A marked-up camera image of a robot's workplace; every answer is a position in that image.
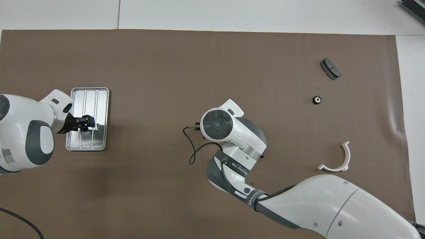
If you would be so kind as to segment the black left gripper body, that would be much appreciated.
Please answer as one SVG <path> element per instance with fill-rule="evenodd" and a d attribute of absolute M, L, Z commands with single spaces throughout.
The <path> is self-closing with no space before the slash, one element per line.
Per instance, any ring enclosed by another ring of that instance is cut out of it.
<path fill-rule="evenodd" d="M 80 118 L 75 118 L 71 113 L 65 118 L 63 127 L 57 132 L 58 134 L 66 134 L 70 131 L 78 131 L 80 128 Z"/>

